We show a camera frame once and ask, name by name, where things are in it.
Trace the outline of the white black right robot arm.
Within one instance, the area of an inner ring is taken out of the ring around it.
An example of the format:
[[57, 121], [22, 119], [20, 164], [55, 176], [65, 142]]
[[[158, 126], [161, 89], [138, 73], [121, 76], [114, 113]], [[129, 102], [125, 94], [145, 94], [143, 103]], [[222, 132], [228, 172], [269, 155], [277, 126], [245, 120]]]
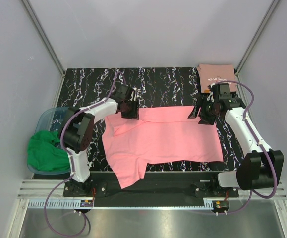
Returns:
[[266, 143], [247, 116], [246, 109], [245, 103], [232, 95], [214, 100], [202, 94], [189, 115], [189, 119], [200, 117], [199, 123], [205, 125], [213, 125], [216, 118], [222, 116], [234, 132], [244, 154], [237, 170], [221, 172], [217, 175], [217, 180], [210, 183], [210, 192], [214, 196], [222, 196], [229, 187], [251, 190], [254, 193], [259, 189], [272, 188], [272, 195], [277, 190], [284, 155]]

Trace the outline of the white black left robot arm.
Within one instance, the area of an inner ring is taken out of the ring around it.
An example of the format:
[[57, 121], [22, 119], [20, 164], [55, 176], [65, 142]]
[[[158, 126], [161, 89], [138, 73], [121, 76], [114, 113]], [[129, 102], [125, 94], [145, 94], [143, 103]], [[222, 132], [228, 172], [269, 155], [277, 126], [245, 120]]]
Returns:
[[62, 128], [58, 133], [60, 144], [68, 154], [70, 176], [75, 181], [74, 190], [80, 196], [87, 196], [92, 189], [88, 182], [90, 171], [87, 167], [87, 148], [93, 137], [94, 125], [107, 116], [121, 113], [124, 119], [139, 118], [139, 102], [135, 99], [116, 101], [104, 98], [92, 105], [66, 111]]

